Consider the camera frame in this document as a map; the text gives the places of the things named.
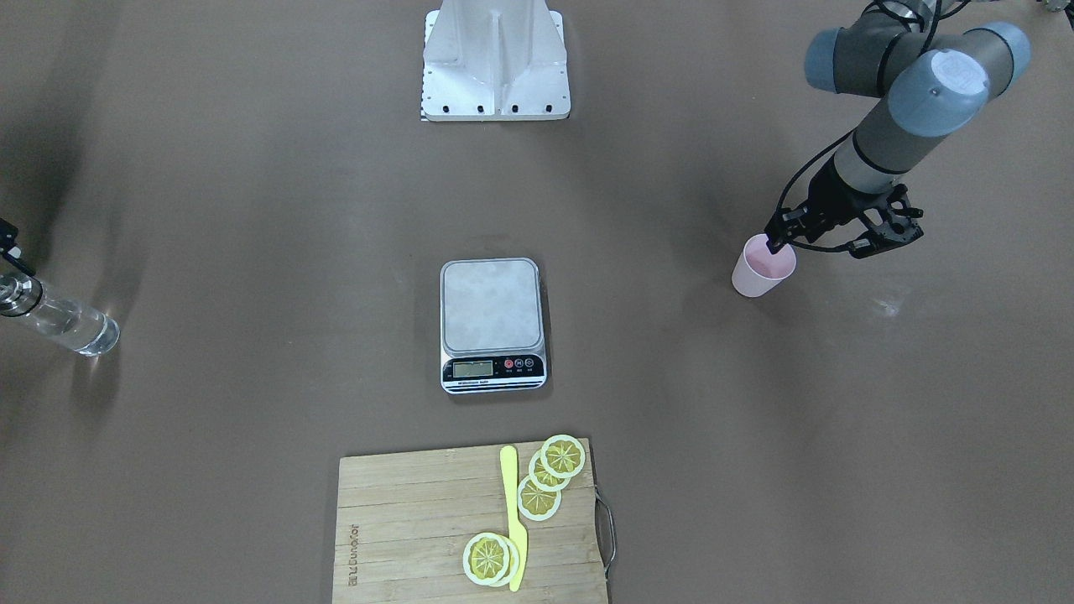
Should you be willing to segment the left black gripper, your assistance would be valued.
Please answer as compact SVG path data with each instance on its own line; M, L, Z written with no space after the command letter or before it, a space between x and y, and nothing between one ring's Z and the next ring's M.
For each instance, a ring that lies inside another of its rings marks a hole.
M910 203L905 184L898 184L882 195L866 195L843 185L845 213L863 224L863 233L839 246L840 251L863 259L892 251L924 236L921 208Z

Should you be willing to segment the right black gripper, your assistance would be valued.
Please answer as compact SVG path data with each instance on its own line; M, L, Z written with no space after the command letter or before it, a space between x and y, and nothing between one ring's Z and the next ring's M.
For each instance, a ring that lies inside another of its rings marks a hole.
M1 257L15 270L26 276L35 276L37 271L23 259L21 248L17 245L19 229L13 222L0 219L1 225Z

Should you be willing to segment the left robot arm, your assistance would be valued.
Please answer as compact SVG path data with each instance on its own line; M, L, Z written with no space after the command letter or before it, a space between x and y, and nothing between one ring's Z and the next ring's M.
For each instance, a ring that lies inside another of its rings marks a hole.
M981 24L940 35L937 1L879 1L852 26L818 32L806 51L808 83L832 94L873 98L876 106L833 148L798 206L778 210L769 248L810 251L821 238L860 222L859 236L830 247L867 258L923 236L921 208L903 179L990 101L1005 94L1031 62L1030 39L1016 24Z

